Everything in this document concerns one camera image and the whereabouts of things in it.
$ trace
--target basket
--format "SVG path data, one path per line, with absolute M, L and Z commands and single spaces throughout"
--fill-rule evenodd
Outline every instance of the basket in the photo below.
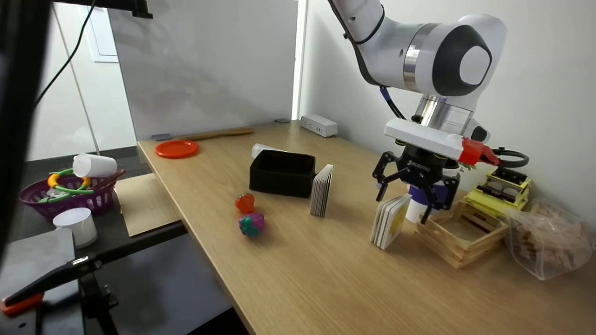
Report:
M 463 268 L 500 246 L 508 226 L 467 203 L 457 203 L 450 218 L 418 226 L 422 242 L 452 268 Z
M 36 211 L 46 222 L 51 222 L 53 216 L 57 216 L 59 213 L 63 213 L 66 209 L 74 209 L 74 207 L 87 207 L 92 213 L 92 216 L 98 216 L 98 214 L 105 213 L 107 209 L 111 209 L 113 185 L 122 173 L 124 172 L 120 170 L 109 177 L 91 179 L 89 186 L 91 186 L 92 194 L 74 196 L 74 198 L 53 201 L 53 203 L 38 203 L 38 199 L 42 199 L 46 196 L 46 192 L 50 190 L 48 183 L 42 179 L 35 185 L 25 186 L 23 190 L 20 190 L 18 201 L 22 205 Z M 64 188 L 77 188 L 79 183 L 81 181 L 74 175 L 59 177 L 59 185 Z

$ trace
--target white box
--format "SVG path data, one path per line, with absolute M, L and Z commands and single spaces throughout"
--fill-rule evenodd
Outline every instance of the white box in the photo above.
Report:
M 321 138 L 336 136 L 336 123 L 316 114 L 301 116 L 299 125 Z

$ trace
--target floor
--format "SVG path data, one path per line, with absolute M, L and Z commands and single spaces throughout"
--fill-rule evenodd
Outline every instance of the floor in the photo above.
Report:
M 126 172 L 124 177 L 148 173 L 135 149 L 102 155 L 115 159 L 118 168 Z M 48 172 L 68 168 L 70 160 L 29 162 L 22 188 L 42 181 Z M 94 218 L 94 224 L 102 244 L 107 237 L 102 237 L 100 226 L 122 226 L 117 209 Z M 35 211 L 18 205 L 9 239 L 18 240 L 50 229 L 53 227 Z M 187 235 L 109 263 L 96 272 L 96 280 L 100 285 L 109 285 L 109 291 L 118 298 L 118 306 L 111 309 L 118 333 L 247 333 Z M 85 320 L 85 333 L 102 332 L 94 320 Z

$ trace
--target purple basket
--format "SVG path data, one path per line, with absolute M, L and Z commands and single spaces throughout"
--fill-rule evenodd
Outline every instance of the purple basket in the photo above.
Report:
M 48 183 L 44 179 L 44 181 L 38 181 L 35 185 L 29 185 L 27 188 L 20 190 L 18 201 L 22 205 L 36 211 L 46 222 L 51 222 L 53 216 L 57 216 L 59 213 L 63 213 L 66 209 L 74 209 L 74 207 L 87 207 L 92 213 L 92 216 L 98 216 L 98 214 L 105 213 L 107 209 L 111 209 L 113 185 L 122 173 L 124 172 L 117 172 L 109 177 L 91 179 L 92 194 L 74 196 L 74 198 L 66 198 L 61 201 L 53 201 L 53 203 L 38 203 L 38 199 L 42 199 L 46 196 L 46 192 L 50 190 Z M 74 175 L 59 177 L 59 185 L 64 188 L 77 188 L 79 183 L 81 183 L 81 179 L 77 179 Z

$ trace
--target orange plate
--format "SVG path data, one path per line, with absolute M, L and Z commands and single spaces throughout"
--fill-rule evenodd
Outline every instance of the orange plate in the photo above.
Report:
M 195 142 L 163 142 L 154 147 L 154 153 L 161 159 L 185 159 L 199 153 L 199 146 Z

